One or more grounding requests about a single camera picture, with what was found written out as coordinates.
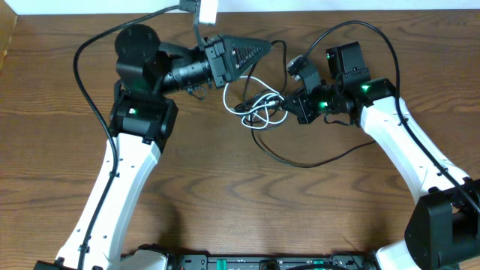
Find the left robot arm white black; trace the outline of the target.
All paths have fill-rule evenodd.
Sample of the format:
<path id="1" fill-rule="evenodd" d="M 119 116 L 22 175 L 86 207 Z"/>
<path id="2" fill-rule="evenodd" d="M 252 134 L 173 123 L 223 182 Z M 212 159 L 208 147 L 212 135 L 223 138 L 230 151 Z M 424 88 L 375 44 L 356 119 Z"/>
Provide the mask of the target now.
<path id="1" fill-rule="evenodd" d="M 119 76 L 102 167 L 79 221 L 53 262 L 37 269 L 171 269 L 150 247 L 122 253 L 143 186 L 161 159 L 178 114 L 170 93 L 224 87 L 267 55 L 269 41 L 220 34 L 188 49 L 160 40 L 149 26 L 124 27 L 115 39 Z"/>

